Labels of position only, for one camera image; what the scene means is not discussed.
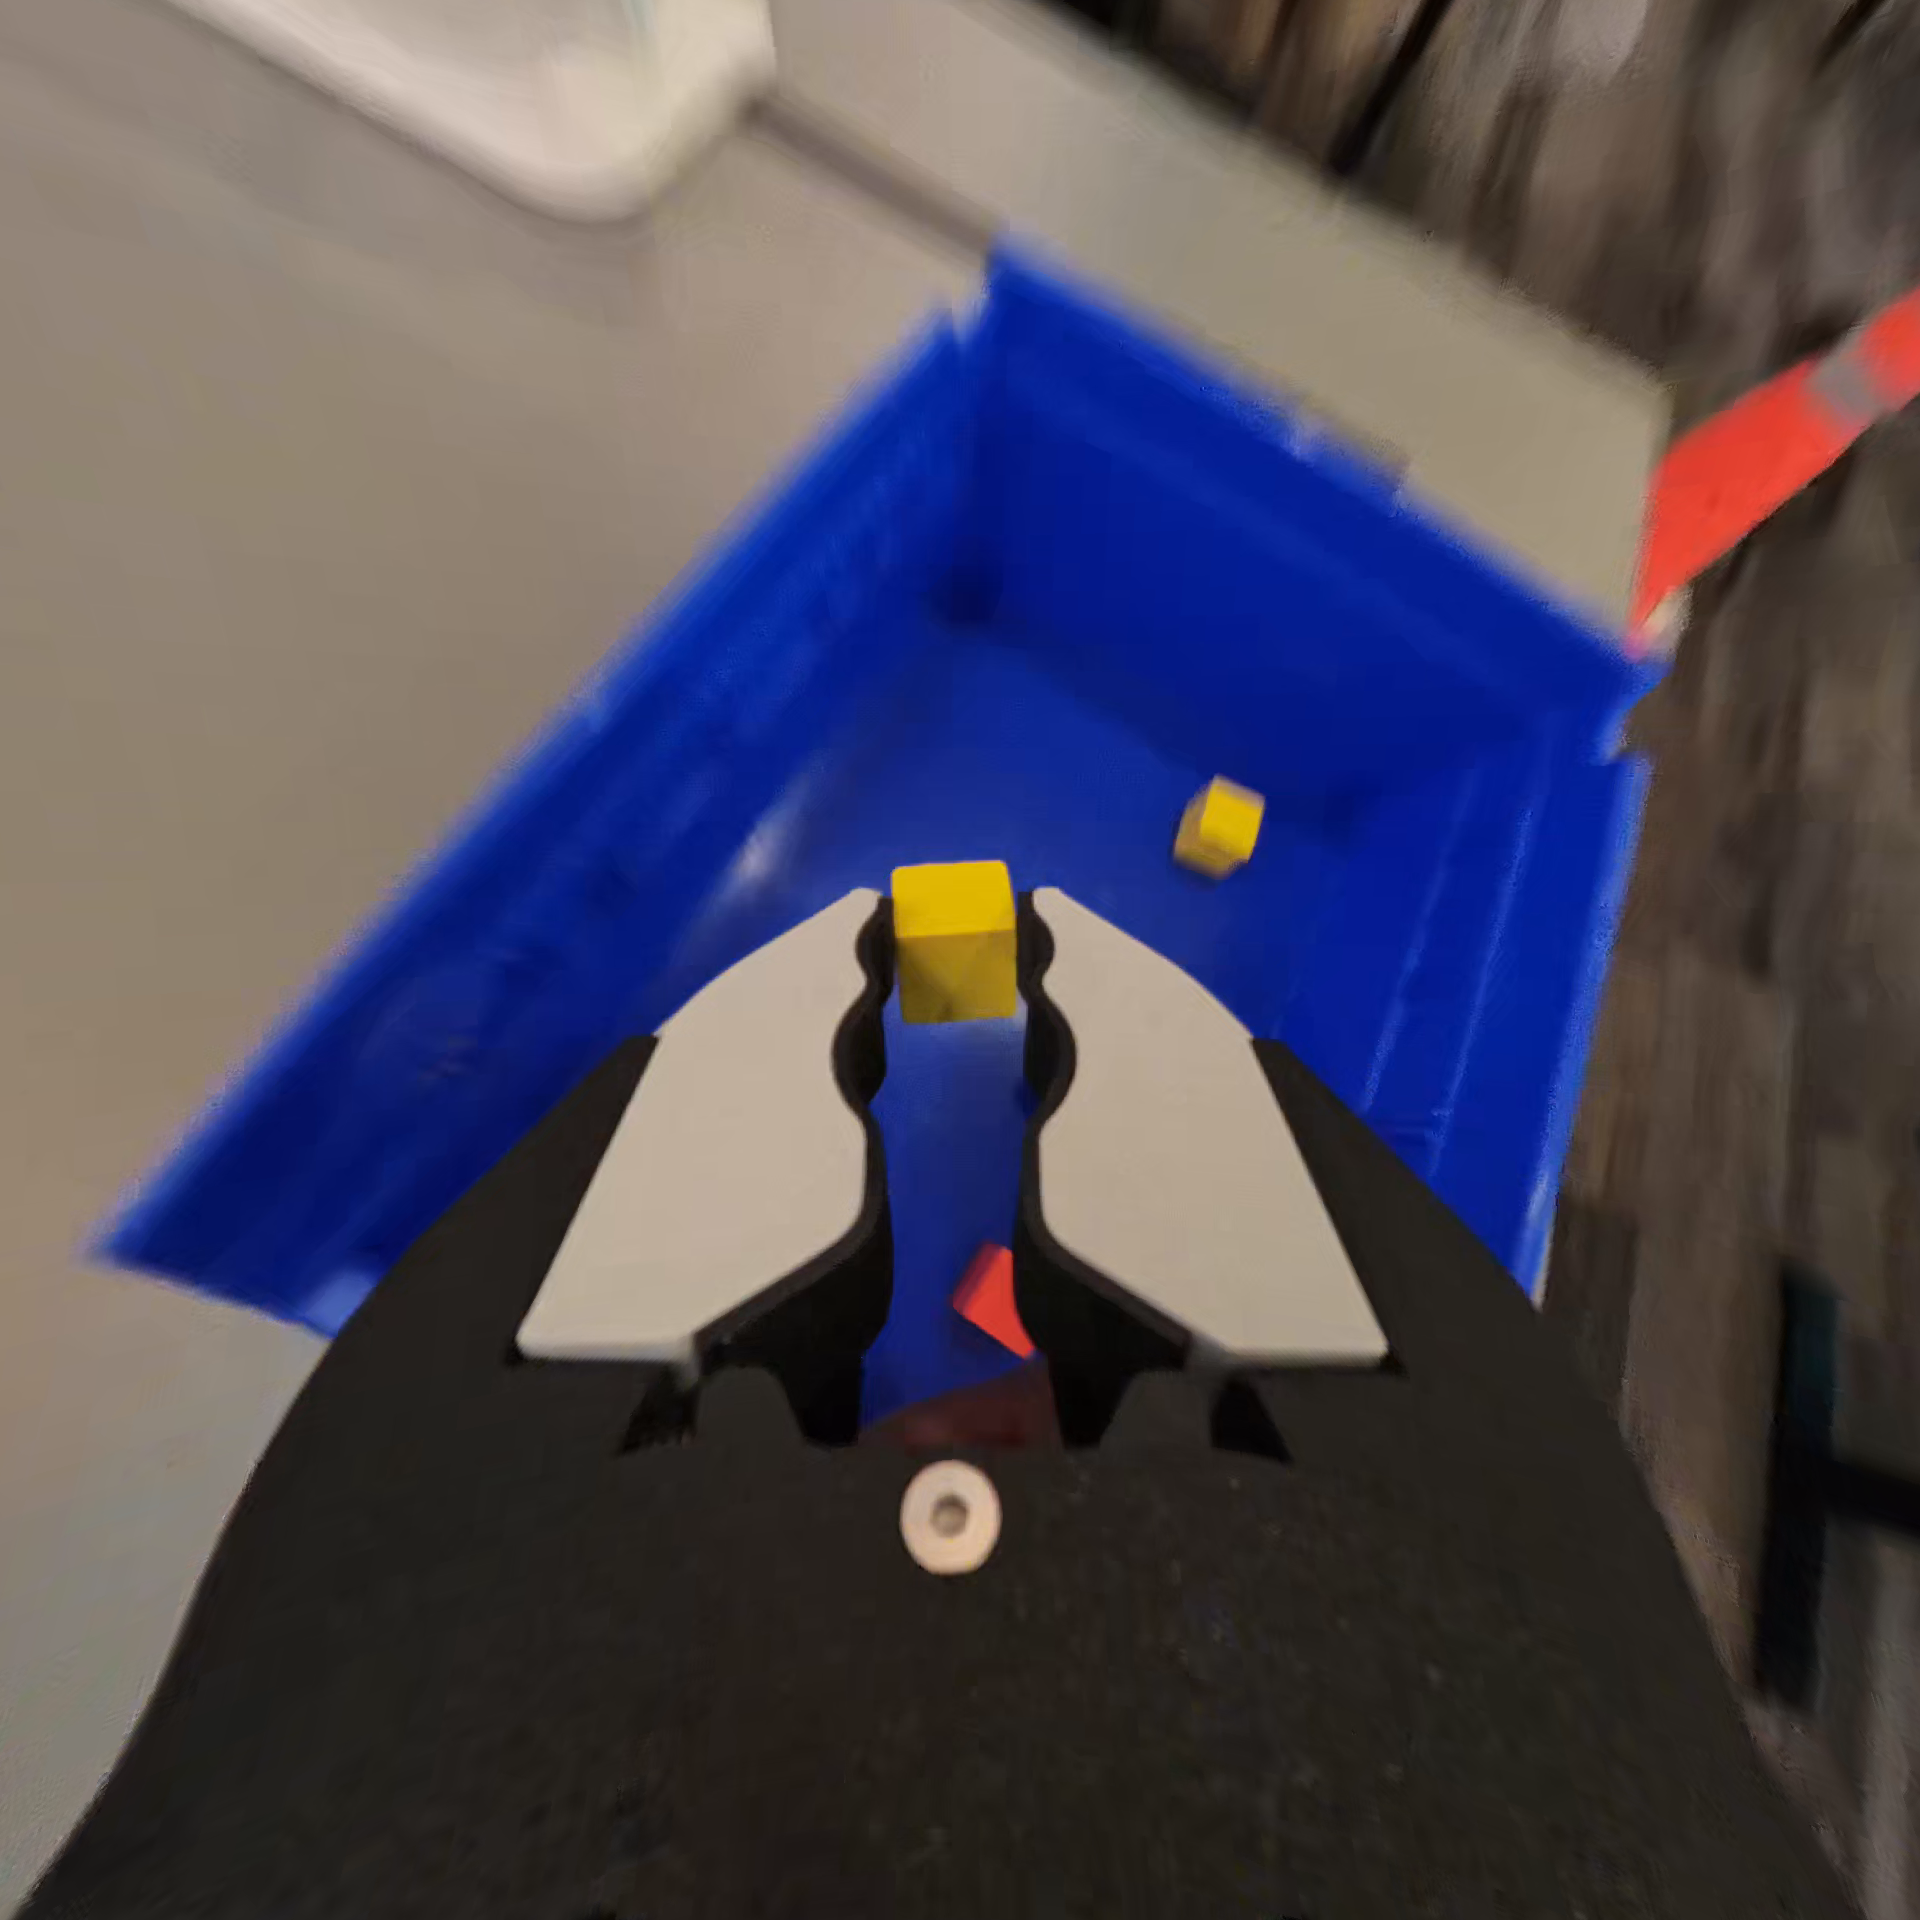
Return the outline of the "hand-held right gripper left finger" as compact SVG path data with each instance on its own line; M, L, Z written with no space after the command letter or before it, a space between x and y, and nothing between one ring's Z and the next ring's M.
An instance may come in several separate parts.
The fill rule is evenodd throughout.
M807 1437L857 1431L895 1300L873 1100L891 906L855 886L703 986L658 1031L516 1327L527 1360L763 1368Z

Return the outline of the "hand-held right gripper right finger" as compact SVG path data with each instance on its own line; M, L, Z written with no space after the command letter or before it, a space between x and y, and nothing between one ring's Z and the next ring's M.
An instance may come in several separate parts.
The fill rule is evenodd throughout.
M1016 1304L1063 1439L1140 1375L1370 1374L1388 1334L1257 1051L1184 967L1057 885L1020 900Z

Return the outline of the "orange traffic cone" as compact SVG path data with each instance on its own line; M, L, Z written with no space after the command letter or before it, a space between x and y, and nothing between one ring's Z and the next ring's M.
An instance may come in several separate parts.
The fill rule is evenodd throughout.
M1668 650L1692 582L1919 395L1919 292L1693 422L1649 488L1626 650Z

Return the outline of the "instruction sheet on stand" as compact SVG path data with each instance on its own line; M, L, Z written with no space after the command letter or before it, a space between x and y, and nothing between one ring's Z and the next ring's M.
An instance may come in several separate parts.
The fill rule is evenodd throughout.
M177 2L569 223L634 218L775 80L765 2Z

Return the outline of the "blue plastic bin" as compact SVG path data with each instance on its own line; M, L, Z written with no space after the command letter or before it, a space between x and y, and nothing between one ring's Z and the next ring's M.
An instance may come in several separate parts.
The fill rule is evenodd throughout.
M509 757L99 1228L335 1333L618 1040L1000 858L1292 1050L1533 1292L1660 678L1136 316L993 259ZM1264 798L1226 880L1170 854Z

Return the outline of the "red wooden cube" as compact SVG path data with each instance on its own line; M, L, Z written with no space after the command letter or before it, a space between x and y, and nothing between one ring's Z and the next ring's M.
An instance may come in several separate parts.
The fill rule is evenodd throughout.
M1018 1262L1009 1245L987 1240L977 1248L951 1292L951 1307L969 1327L1018 1360L1036 1357L1036 1342L1018 1307Z

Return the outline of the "yellow wooden cube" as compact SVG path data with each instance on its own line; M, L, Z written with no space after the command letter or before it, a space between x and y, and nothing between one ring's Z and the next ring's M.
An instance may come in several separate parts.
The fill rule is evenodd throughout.
M1013 1019L1020 1012L1018 892L1000 859L891 870L897 994L908 1023Z
M1253 859L1263 822L1255 788L1215 776L1187 803L1170 854L1187 874L1226 880Z

